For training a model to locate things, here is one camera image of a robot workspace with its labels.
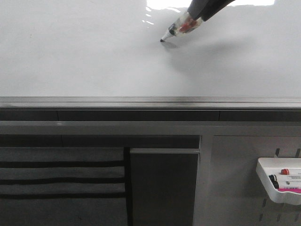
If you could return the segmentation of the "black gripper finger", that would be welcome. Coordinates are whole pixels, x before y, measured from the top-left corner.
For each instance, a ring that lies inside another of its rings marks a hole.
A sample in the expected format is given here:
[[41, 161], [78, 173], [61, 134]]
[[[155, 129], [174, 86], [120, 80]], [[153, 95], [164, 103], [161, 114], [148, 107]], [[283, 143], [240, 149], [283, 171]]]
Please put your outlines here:
[[193, 20], [207, 20], [212, 14], [213, 4], [214, 0], [193, 0], [187, 11]]
[[200, 18], [205, 22], [232, 2], [234, 0], [209, 0], [200, 12]]

